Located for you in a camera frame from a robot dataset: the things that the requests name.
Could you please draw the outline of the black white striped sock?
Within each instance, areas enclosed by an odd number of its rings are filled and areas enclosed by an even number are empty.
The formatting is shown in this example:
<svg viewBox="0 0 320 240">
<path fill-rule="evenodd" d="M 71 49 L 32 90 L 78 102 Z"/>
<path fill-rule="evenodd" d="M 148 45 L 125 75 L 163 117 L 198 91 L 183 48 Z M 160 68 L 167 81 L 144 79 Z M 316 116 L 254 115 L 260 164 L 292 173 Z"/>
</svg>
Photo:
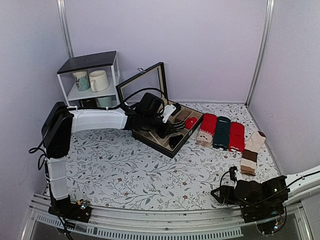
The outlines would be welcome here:
<svg viewBox="0 0 320 240">
<path fill-rule="evenodd" d="M 185 128 L 186 123 L 184 121 L 178 121 L 172 124 L 175 132 L 179 132 Z"/>
</svg>

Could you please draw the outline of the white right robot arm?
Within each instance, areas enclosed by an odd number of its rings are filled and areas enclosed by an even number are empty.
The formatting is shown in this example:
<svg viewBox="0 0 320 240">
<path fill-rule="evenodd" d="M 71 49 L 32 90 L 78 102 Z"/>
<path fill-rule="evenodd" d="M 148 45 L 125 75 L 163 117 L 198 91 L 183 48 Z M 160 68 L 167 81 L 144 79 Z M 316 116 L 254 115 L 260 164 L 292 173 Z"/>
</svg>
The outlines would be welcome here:
<svg viewBox="0 0 320 240">
<path fill-rule="evenodd" d="M 229 168 L 224 175 L 229 175 L 233 186 L 220 184 L 210 195 L 220 204 L 242 207 L 259 207 L 262 218 L 269 218 L 278 210 L 278 204 L 294 203 L 320 191 L 320 167 L 281 175 L 259 183 L 244 180 L 236 166 Z"/>
</svg>

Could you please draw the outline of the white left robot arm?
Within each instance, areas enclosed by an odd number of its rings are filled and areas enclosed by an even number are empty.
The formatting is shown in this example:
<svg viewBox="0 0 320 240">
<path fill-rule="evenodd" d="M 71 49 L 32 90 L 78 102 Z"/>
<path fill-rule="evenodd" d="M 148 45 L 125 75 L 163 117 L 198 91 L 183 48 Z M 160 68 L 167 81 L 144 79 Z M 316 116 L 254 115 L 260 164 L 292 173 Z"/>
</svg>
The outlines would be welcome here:
<svg viewBox="0 0 320 240">
<path fill-rule="evenodd" d="M 63 216 L 74 213 L 74 205 L 66 200 L 66 156 L 70 150 L 71 135 L 76 132 L 98 129 L 155 131 L 160 137 L 181 131 L 182 121 L 172 123 L 169 117 L 176 106 L 168 100 L 146 92 L 131 106 L 121 102 L 115 107 L 68 107 L 57 102 L 42 126 L 42 142 L 46 154 L 46 178 L 50 194 L 56 200 L 55 209 Z"/>
</svg>

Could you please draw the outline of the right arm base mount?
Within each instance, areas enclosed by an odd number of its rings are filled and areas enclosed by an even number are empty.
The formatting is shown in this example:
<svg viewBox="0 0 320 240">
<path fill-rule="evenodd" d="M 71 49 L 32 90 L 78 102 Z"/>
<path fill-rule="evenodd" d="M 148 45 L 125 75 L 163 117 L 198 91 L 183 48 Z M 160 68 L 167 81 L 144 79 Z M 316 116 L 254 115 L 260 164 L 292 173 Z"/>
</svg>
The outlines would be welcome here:
<svg viewBox="0 0 320 240">
<path fill-rule="evenodd" d="M 287 208 L 282 203 L 270 208 L 260 206 L 241 207 L 241 217 L 244 222 L 256 222 L 257 230 L 264 236 L 274 235 L 282 230 L 287 222 L 287 215 Z"/>
</svg>

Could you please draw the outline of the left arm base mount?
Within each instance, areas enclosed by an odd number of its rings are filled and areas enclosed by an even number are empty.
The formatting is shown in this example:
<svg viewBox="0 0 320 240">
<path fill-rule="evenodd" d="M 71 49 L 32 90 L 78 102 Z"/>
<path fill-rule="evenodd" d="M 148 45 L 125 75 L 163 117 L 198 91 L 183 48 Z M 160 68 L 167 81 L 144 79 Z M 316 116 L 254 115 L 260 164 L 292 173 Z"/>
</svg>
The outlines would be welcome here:
<svg viewBox="0 0 320 240">
<path fill-rule="evenodd" d="M 80 204 L 72 202 L 70 195 L 61 200 L 56 200 L 52 196 L 48 213 L 64 219 L 88 223 L 92 208 L 83 200 L 80 201 Z"/>
</svg>

